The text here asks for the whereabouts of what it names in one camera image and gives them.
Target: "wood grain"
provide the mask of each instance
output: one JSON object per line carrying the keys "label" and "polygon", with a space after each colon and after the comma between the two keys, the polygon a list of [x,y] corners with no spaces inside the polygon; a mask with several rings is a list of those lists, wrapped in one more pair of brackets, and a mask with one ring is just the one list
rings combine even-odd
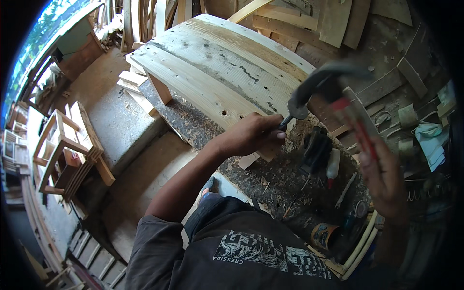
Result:
{"label": "wood grain", "polygon": [[343,44],[356,49],[361,39],[364,25],[366,24],[367,15],[371,0],[352,0],[351,12],[348,19],[347,29],[343,37]]}
{"label": "wood grain", "polygon": [[406,0],[372,0],[370,13],[392,18],[412,26],[411,14]]}
{"label": "wood grain", "polygon": [[228,21],[239,23],[241,20],[243,20],[243,18],[250,16],[253,12],[272,1],[274,0],[253,0],[252,2],[245,5],[242,9],[238,10],[234,15],[229,17]]}
{"label": "wood grain", "polygon": [[336,54],[338,52],[336,47],[319,40],[316,33],[284,21],[253,15],[253,26],[295,38],[298,41],[310,44],[329,54]]}
{"label": "wood grain", "polygon": [[342,45],[343,36],[347,28],[352,0],[327,0],[322,20],[320,40],[335,47]]}
{"label": "wood grain", "polygon": [[308,15],[300,14],[295,9],[268,4],[256,11],[256,15],[281,20],[299,27],[316,31],[317,19]]}
{"label": "wood grain", "polygon": [[393,68],[383,77],[379,78],[356,95],[361,100],[363,106],[367,107],[405,83],[406,78],[400,74],[398,68]]}

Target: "black t-shirt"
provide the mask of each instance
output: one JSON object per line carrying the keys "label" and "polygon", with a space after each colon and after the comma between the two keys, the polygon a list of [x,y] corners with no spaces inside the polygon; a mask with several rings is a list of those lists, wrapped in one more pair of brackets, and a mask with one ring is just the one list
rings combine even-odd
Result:
{"label": "black t-shirt", "polygon": [[182,224],[137,228],[127,289],[339,289],[338,278],[289,228],[258,212],[226,215],[182,248]]}

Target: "wooden workbench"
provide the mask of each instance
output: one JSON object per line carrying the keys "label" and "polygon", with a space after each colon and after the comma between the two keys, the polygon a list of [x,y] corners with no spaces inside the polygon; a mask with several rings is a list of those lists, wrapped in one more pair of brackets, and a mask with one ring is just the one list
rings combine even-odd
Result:
{"label": "wooden workbench", "polygon": [[[171,90],[172,101],[164,105],[149,82],[142,84],[139,89],[166,122],[194,149],[201,150],[209,140],[224,132],[224,129],[175,91]],[[295,194],[300,192],[305,183],[306,179],[296,171],[301,158],[298,150],[308,130],[316,125],[321,126],[321,123],[314,115],[310,115],[307,120],[298,121],[285,146],[269,163],[258,159],[243,170],[237,165],[239,158],[232,157],[227,159],[218,171],[250,198],[256,198],[258,202],[263,203],[274,218],[281,219]],[[315,184],[313,180],[313,183],[308,184],[300,194],[283,221],[306,241],[309,241],[311,230],[316,224],[322,221],[340,224],[345,212],[350,211],[358,200],[369,199],[364,182],[357,177],[348,190],[340,210],[334,209],[342,190],[356,170],[356,162],[336,138],[332,140],[334,147],[343,150],[339,176],[333,188],[327,190],[320,184]]]}
{"label": "wooden workbench", "polygon": [[[150,82],[139,88],[166,122],[196,150],[249,111],[286,115],[291,92],[314,70],[278,43],[211,15],[200,15],[169,29],[131,57],[152,75],[152,81],[158,79],[172,89],[172,100],[167,103],[168,92],[161,92],[164,96],[160,98]],[[250,198],[265,204],[276,219],[283,217],[299,194],[284,222],[305,240],[309,240],[316,224],[324,221],[340,225],[345,212],[352,210],[357,201],[369,200],[362,179],[357,177],[342,208],[334,209],[357,168],[336,138],[332,138],[334,148],[343,153],[333,188],[325,189],[314,178],[301,192],[306,177],[297,173],[299,149],[314,126],[323,125],[313,114],[297,121],[285,146],[269,163],[258,159],[243,170],[238,166],[239,158],[233,157],[219,167],[221,174]],[[325,180],[325,172],[320,175]]]}

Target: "wooden chair frame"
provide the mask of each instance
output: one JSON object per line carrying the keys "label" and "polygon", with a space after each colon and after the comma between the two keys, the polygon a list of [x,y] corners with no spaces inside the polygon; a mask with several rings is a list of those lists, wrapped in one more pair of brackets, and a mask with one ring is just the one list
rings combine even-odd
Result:
{"label": "wooden chair frame", "polygon": [[[44,144],[46,137],[48,136],[48,134],[50,133],[51,129],[53,128],[55,124],[57,125],[57,130],[59,130],[58,144],[53,150],[49,160],[40,158],[39,157],[40,149],[42,148],[42,145]],[[50,118],[48,119],[48,122],[45,125],[44,130],[40,134],[39,142],[37,144],[37,147],[33,155],[33,162],[37,165],[41,165],[45,167],[45,173],[41,178],[40,186],[39,186],[39,191],[42,193],[64,195],[64,189],[55,188],[53,186],[48,185],[49,176],[52,174],[55,168],[55,163],[57,162],[64,148],[66,147],[70,148],[84,155],[87,155],[89,153],[89,150],[86,147],[66,137],[66,135],[64,134],[64,124],[70,126],[75,131],[80,130],[80,127],[74,121],[72,121],[62,112],[55,109],[53,113],[50,115]]]}

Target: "wooden leg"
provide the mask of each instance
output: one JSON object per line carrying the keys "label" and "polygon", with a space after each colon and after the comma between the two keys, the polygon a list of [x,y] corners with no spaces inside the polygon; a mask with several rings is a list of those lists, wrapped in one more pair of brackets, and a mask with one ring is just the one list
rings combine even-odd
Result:
{"label": "wooden leg", "polygon": [[150,81],[150,84],[153,86],[153,89],[158,93],[163,104],[166,105],[170,100],[173,99],[168,87],[165,84],[163,84],[159,79],[151,75],[147,70],[144,71]]}

